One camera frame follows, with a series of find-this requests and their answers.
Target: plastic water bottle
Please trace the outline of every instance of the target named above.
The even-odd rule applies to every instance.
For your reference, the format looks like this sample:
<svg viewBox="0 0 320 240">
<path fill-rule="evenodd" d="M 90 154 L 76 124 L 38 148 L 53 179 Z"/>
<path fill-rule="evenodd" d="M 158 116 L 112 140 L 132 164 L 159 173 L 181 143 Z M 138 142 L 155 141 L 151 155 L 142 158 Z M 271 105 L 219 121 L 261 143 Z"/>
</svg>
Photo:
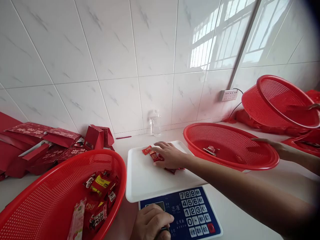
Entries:
<svg viewBox="0 0 320 240">
<path fill-rule="evenodd" d="M 159 137 L 161 135 L 161 122 L 160 122 L 160 112 L 159 110 L 154 110 L 154 115 L 152 119 L 152 128 L 153 128 L 153 135 L 155 137 Z"/>
</svg>

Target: pink packet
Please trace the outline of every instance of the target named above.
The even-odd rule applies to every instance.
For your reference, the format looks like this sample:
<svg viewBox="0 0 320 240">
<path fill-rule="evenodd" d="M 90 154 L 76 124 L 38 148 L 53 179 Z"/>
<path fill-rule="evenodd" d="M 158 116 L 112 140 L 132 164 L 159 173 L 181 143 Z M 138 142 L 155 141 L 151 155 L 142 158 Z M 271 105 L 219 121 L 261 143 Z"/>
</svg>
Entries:
<svg viewBox="0 0 320 240">
<path fill-rule="evenodd" d="M 67 240 L 82 240 L 82 228 L 86 201 L 87 198 L 84 198 L 80 201 L 80 203 L 77 203 L 74 207 Z"/>
</svg>

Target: tile wall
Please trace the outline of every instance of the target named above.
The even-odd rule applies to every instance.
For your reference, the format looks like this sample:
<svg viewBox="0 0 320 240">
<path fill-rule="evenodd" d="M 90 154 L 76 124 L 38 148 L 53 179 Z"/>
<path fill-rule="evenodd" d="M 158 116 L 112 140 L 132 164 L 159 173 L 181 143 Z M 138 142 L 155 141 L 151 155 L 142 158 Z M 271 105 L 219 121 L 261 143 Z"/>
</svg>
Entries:
<svg viewBox="0 0 320 240">
<path fill-rule="evenodd" d="M 235 87 L 265 73 L 303 90 L 318 83 L 317 36 L 297 2 L 263 1 Z M 255 3 L 0 1 L 0 111 L 83 135 L 107 126 L 115 137 L 150 133 L 153 109 L 163 130 L 219 122 L 236 102 L 218 96 Z"/>
</svg>

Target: human hand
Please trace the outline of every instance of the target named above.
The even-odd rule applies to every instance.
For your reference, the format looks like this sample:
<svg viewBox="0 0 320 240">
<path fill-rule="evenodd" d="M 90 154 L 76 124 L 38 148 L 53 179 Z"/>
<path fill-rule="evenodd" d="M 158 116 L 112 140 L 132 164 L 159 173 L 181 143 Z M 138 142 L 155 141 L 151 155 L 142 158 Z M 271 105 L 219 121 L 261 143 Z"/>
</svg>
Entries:
<svg viewBox="0 0 320 240">
<path fill-rule="evenodd" d="M 162 227 L 169 228 L 174 217 L 164 212 L 156 204 L 141 209 L 137 213 L 130 240 L 154 240 Z M 162 231 L 157 240 L 169 240 L 171 235 L 168 231 Z"/>
<path fill-rule="evenodd" d="M 158 147 L 152 147 L 151 150 L 161 154 L 164 161 L 154 162 L 153 165 L 160 168 L 178 169 L 184 168 L 187 161 L 187 154 L 181 152 L 172 143 L 157 142 L 154 144 Z"/>
</svg>

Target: red button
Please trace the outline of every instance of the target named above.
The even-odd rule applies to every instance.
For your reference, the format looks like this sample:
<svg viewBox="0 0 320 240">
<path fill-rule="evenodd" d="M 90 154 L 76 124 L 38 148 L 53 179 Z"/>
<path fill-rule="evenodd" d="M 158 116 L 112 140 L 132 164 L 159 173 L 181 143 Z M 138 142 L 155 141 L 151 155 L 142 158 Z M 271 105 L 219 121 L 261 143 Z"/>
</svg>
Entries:
<svg viewBox="0 0 320 240">
<path fill-rule="evenodd" d="M 214 229 L 214 226 L 213 226 L 212 223 L 208 223 L 208 228 L 209 228 L 209 232 L 210 233 L 215 233 L 216 232 L 216 230 Z"/>
</svg>

